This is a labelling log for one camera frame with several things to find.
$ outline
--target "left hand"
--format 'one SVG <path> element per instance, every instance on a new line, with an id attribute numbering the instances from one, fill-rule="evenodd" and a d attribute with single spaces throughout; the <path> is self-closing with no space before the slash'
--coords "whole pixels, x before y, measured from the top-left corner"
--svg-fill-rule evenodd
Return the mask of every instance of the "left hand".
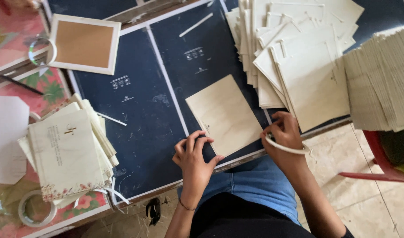
<path id="1" fill-rule="evenodd" d="M 206 136 L 197 139 L 195 143 L 195 139 L 204 134 L 205 131 L 197 130 L 174 146 L 176 153 L 173 161 L 180 166 L 183 172 L 181 202 L 191 209 L 196 208 L 202 198 L 214 167 L 224 159 L 224 156 L 217 155 L 209 163 L 205 163 L 202 156 L 203 145 L 206 142 L 214 142 L 214 139 Z"/>

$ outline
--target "blue jeans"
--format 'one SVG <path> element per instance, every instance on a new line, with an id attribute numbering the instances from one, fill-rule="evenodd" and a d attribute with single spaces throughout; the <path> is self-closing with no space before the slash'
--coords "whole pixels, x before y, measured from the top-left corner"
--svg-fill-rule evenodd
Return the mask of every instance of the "blue jeans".
<path id="1" fill-rule="evenodd" d="M 268 155 L 212 175 L 198 208 L 206 200 L 222 192 L 273 208 L 300 225 L 295 190 Z"/>

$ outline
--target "tiled floor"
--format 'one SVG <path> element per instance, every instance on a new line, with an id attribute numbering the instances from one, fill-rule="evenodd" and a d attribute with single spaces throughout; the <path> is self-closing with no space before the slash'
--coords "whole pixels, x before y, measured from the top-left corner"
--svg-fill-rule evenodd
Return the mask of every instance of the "tiled floor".
<path id="1" fill-rule="evenodd" d="M 357 238 L 404 238 L 404 183 L 356 180 L 338 176 L 341 171 L 382 173 L 364 134 L 347 125 L 311 138 L 305 143 L 313 149 L 307 161 L 316 180 L 337 214 Z M 177 206 L 177 192 L 161 196 L 162 217 L 148 227 L 145 206 L 124 209 L 98 220 L 83 238 L 161 238 L 164 237 Z M 302 206 L 299 220 L 309 230 Z"/>

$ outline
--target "hand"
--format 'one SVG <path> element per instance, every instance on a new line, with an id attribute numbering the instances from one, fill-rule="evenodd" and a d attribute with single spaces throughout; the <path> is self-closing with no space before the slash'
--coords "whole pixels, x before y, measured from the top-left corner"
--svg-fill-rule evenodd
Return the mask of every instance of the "hand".
<path id="1" fill-rule="evenodd" d="M 293 173 L 295 169 L 307 168 L 305 155 L 293 154 L 278 149 L 270 145 L 265 139 L 265 136 L 271 132 L 276 139 L 276 143 L 292 149 L 302 149 L 302 138 L 296 118 L 284 111 L 278 111 L 271 116 L 278 120 L 265 128 L 260 134 L 265 151 L 286 176 L 288 173 Z"/>
<path id="2" fill-rule="evenodd" d="M 196 208 L 202 198 L 214 167 L 224 159 L 224 156 L 217 155 L 209 163 L 205 163 L 202 156 L 203 145 L 206 142 L 214 142 L 214 139 L 207 136 L 201 137 L 195 143 L 195 139 L 204 134 L 205 131 L 195 131 L 187 139 L 181 140 L 174 146 L 176 153 L 173 161 L 180 166 L 183 172 L 181 202 L 191 209 Z"/>

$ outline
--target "black shirt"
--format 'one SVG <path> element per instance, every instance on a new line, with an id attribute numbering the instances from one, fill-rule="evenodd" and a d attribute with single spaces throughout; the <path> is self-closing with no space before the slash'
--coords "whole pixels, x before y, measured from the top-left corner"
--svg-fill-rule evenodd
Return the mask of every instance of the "black shirt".
<path id="1" fill-rule="evenodd" d="M 191 238 L 316 238 L 285 215 L 230 193 L 219 193 L 195 213 Z M 346 229 L 342 238 L 353 238 Z"/>

